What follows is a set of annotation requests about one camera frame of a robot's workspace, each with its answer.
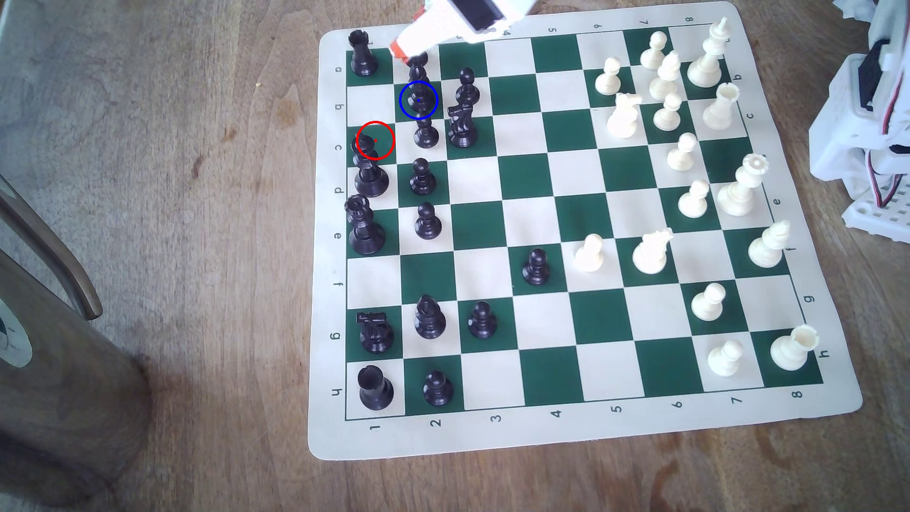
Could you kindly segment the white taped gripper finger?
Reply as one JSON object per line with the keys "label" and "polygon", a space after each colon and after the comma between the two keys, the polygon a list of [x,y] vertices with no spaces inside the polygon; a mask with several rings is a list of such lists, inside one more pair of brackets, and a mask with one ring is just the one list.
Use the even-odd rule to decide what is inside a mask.
{"label": "white taped gripper finger", "polygon": [[462,20],[416,20],[392,41],[392,56],[407,63],[413,56],[449,39],[469,39],[473,31]]}

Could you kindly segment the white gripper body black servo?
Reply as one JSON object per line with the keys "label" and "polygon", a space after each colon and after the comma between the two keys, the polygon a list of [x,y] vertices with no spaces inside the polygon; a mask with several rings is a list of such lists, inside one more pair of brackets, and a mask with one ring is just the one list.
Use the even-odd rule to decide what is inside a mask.
{"label": "white gripper body black servo", "polygon": [[444,39],[479,42],[504,36],[537,1],[425,1],[425,15]]}

